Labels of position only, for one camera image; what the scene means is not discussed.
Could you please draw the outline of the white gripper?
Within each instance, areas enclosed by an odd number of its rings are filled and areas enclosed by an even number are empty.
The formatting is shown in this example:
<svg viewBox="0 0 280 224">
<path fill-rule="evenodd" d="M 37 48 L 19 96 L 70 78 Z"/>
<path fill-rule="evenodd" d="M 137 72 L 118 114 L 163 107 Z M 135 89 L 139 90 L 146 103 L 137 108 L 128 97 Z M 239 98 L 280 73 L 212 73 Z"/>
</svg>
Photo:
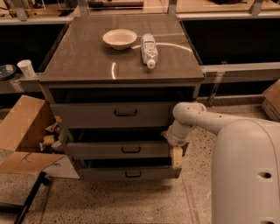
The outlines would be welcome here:
<svg viewBox="0 0 280 224">
<path fill-rule="evenodd" d="M 177 170 L 182 165 L 183 146 L 187 141 L 188 134 L 195 128 L 191 124 L 183 124 L 175 120 L 168 130 L 162 131 L 161 136 L 164 137 L 168 144 L 172 146 L 170 149 L 171 166 L 173 170 Z"/>
</svg>

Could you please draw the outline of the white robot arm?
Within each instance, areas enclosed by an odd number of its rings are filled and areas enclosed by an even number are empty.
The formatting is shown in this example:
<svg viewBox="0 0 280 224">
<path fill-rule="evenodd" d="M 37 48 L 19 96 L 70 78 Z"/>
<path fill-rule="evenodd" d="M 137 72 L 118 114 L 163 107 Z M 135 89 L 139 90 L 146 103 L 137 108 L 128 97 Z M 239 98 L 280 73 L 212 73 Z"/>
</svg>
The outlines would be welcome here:
<svg viewBox="0 0 280 224">
<path fill-rule="evenodd" d="M 208 112 L 181 102 L 163 132 L 179 166 L 182 147 L 197 126 L 216 135 L 212 158 L 212 224 L 280 224 L 280 123 Z"/>
</svg>

